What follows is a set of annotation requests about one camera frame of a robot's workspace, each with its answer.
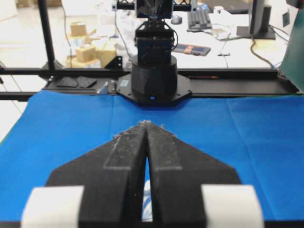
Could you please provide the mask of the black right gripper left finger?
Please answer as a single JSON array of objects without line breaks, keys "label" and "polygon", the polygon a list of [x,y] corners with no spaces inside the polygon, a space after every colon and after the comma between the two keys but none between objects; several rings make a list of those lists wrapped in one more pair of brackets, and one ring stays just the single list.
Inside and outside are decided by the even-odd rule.
[{"label": "black right gripper left finger", "polygon": [[133,228],[142,211],[146,126],[54,169],[22,213],[24,228]]}]

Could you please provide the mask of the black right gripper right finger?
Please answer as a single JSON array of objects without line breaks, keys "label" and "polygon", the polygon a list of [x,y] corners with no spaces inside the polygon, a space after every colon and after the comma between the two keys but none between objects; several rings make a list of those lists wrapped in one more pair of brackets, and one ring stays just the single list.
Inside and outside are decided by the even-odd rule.
[{"label": "black right gripper right finger", "polygon": [[148,123],[153,223],[159,228],[262,228],[252,185],[236,170]]}]

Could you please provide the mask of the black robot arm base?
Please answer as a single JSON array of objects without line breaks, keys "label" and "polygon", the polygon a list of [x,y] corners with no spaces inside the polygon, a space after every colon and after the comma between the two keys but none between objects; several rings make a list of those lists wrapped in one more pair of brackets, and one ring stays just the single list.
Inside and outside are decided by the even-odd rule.
[{"label": "black robot arm base", "polygon": [[134,10],[145,19],[135,31],[137,55],[131,58],[131,72],[117,81],[118,94],[142,105],[164,105],[191,95],[190,79],[179,75],[177,59],[171,53],[178,36],[166,22],[173,12],[190,11],[191,5],[176,6],[173,0],[119,0],[118,10]]}]

